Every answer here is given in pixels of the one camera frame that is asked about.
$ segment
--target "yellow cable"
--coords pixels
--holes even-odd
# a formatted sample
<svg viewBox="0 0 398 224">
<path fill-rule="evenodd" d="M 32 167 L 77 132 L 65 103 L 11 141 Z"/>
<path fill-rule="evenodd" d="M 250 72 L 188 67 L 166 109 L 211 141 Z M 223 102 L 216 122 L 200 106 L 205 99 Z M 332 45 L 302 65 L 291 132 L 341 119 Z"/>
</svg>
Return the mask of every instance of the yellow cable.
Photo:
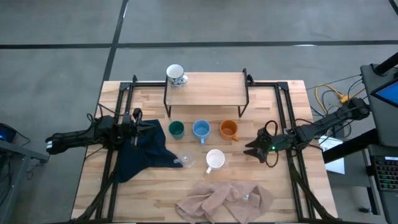
<svg viewBox="0 0 398 224">
<path fill-rule="evenodd" d="M 350 96 L 349 97 L 349 99 L 352 99 L 352 98 L 354 98 L 355 96 L 358 96 L 360 93 L 362 93 L 363 91 L 365 90 L 365 88 L 363 88 L 361 91 L 359 91 L 359 92 L 357 92 L 355 95 L 353 95 L 353 96 Z M 343 104 L 346 104 L 347 102 L 348 102 L 348 95 L 344 95 L 343 97 L 341 97 L 340 98 L 340 103 L 343 105 Z"/>
<path fill-rule="evenodd" d="M 326 86 L 326 87 L 328 87 L 329 89 L 333 90 L 335 93 L 337 93 L 337 95 L 339 96 L 339 98 L 343 97 L 344 95 L 343 95 L 342 93 L 340 93 L 339 91 L 337 91 L 337 90 L 336 90 L 335 88 L 333 88 L 332 86 L 327 85 L 327 84 L 321 84 L 321 85 L 317 85 L 317 87 L 315 87 L 315 98 L 317 99 L 317 102 L 318 102 L 318 104 L 321 106 L 322 110 L 325 112 L 325 114 L 327 114 L 328 111 L 327 111 L 326 108 L 322 105 L 322 103 L 321 103 L 321 101 L 319 100 L 319 97 L 318 97 L 318 88 L 321 87 L 321 86 Z"/>
</svg>

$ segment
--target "wooden shelf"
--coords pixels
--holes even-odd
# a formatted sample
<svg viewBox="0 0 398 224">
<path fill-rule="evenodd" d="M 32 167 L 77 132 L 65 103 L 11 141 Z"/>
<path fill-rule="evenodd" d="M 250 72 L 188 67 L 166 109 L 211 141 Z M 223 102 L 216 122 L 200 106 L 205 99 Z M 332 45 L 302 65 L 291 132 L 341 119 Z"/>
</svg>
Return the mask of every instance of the wooden shelf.
<svg viewBox="0 0 398 224">
<path fill-rule="evenodd" d="M 243 72 L 186 72 L 188 82 L 173 88 L 167 82 L 167 106 L 245 106 L 247 101 Z"/>
</svg>

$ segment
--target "blue and white mug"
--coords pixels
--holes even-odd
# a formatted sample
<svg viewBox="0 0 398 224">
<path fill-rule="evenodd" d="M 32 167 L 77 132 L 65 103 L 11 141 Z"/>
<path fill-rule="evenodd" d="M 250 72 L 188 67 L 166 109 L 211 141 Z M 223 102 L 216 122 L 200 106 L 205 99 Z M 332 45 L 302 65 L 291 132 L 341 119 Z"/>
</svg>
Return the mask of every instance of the blue and white mug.
<svg viewBox="0 0 398 224">
<path fill-rule="evenodd" d="M 170 65 L 166 69 L 166 74 L 172 87 L 180 88 L 188 81 L 188 77 L 184 75 L 184 69 L 181 65 Z"/>
</svg>

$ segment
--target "orange mug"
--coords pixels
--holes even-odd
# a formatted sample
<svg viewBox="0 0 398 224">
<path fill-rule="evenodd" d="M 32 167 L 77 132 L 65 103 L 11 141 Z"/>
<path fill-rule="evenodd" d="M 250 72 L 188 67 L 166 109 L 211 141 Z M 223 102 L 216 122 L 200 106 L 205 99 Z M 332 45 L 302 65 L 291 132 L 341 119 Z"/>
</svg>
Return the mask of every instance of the orange mug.
<svg viewBox="0 0 398 224">
<path fill-rule="evenodd" d="M 220 135 L 223 139 L 238 141 L 236 133 L 238 132 L 238 125 L 235 121 L 225 120 L 220 125 Z"/>
</svg>

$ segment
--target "dark blue cloth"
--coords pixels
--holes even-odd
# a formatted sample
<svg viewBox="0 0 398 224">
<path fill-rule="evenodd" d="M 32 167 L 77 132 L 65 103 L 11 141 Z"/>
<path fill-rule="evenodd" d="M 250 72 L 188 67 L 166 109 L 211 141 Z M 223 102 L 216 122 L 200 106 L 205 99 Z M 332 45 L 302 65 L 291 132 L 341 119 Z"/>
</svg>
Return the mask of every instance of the dark blue cloth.
<svg viewBox="0 0 398 224">
<path fill-rule="evenodd" d="M 145 122 L 154 124 L 155 131 L 139 137 L 137 148 L 131 146 L 130 140 L 124 142 L 116 163 L 116 182 L 126 182 L 148 167 L 182 167 L 181 163 L 174 163 L 177 156 L 166 149 L 166 137 L 159 121 Z"/>
</svg>

